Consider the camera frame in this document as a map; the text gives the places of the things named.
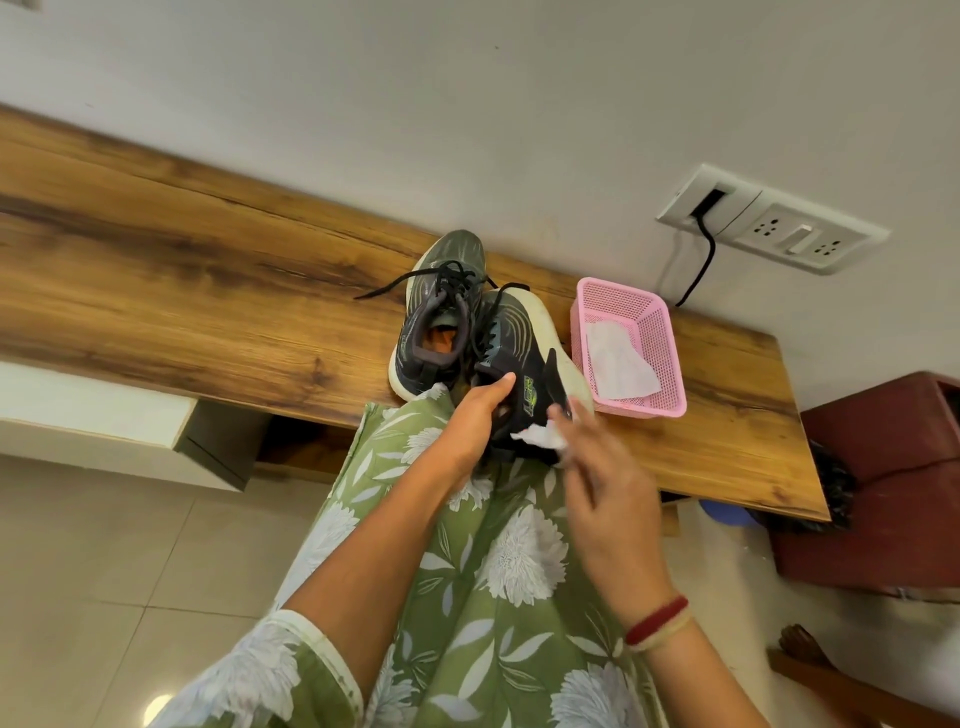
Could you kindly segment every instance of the red thread bracelet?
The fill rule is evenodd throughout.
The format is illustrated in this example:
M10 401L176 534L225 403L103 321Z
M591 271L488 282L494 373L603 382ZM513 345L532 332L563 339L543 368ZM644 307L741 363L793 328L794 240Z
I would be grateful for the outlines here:
M644 640L649 640L651 637L657 634L657 632L659 632L667 622L677 616L689 605L690 602L687 601L685 596L678 596L669 604L660 607L652 615L642 619L636 625L634 625L633 629L631 629L627 633L626 638L624 638L624 642L629 646L635 646Z

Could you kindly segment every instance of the power cord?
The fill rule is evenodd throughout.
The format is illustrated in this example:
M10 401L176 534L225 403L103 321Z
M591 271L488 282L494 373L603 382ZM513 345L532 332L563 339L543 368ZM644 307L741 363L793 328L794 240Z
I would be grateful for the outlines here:
M684 296L676 302L675 306L677 308L680 308L682 305L684 305L686 300L690 298L690 294L693 293L693 289L697 287L697 283L700 282L700 279L704 276L704 273L707 272L707 268L710 267L710 263L713 261L713 254L717 252L717 241L713 239L713 235L710 234L710 231L707 230L707 226L704 225L703 214L694 215L693 219L697 221L697 227L700 228L700 232L710 244L710 252L707 253L707 260L704 261L704 267L700 269L700 273L698 273L697 277L693 279L692 283L690 283L690 287L686 289Z

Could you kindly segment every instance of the pink basket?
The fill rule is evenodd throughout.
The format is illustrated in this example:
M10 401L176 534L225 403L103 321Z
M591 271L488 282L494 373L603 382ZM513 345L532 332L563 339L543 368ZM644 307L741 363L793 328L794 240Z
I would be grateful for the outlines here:
M616 321L627 329L634 349L657 373L659 392L633 400L602 400L597 396L586 327L597 321ZM684 378L670 327L670 312L660 296L608 280L581 279L577 283L577 300L570 307L570 349L600 412L639 418L680 417L686 412Z

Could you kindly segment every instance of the shoe logo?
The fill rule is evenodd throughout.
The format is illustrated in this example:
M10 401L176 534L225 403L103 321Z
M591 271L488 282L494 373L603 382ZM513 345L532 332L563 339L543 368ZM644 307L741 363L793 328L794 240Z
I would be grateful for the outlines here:
M530 376L523 378L523 411L527 417L534 416L534 407L537 406L537 388L534 387L534 380Z

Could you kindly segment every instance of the floral print fabric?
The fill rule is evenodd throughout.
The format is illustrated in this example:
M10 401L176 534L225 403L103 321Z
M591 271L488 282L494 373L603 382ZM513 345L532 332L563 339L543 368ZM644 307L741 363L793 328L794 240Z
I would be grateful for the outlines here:
M442 385L400 408L367 406L274 610L437 439L452 412ZM580 568L565 515L556 468L517 460L474 473L437 520L366 706L333 645L281 610L153 725L657 728L649 676Z

